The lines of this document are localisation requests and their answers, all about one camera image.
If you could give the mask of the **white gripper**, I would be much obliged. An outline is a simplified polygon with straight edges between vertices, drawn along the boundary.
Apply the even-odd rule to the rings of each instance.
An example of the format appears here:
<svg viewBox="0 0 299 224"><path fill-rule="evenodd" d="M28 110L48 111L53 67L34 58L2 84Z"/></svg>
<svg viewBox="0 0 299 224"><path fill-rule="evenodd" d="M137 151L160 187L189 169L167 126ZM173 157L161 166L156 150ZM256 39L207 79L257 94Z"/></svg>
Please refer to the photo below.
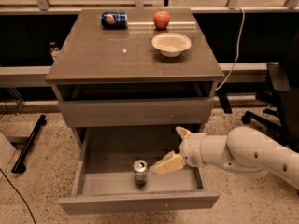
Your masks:
<svg viewBox="0 0 299 224"><path fill-rule="evenodd" d="M149 170L156 175L164 175L181 170L185 164L190 167L201 167L204 164L201 155L201 145L206 135L204 133L191 133L188 129L181 126L176 127L176 132L182 139L179 145L180 154L170 151L160 161L153 164Z"/></svg>

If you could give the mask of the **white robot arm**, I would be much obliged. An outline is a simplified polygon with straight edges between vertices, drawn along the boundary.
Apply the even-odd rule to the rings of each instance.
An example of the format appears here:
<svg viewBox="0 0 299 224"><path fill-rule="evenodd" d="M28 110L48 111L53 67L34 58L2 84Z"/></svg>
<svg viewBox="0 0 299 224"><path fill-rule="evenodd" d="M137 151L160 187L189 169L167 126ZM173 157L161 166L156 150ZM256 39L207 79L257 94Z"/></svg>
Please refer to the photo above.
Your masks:
<svg viewBox="0 0 299 224"><path fill-rule="evenodd" d="M276 175L299 189L299 153L250 127L237 127L226 135L192 133L177 127L179 153L167 153L149 170L164 175L190 167L217 166L250 177Z"/></svg>

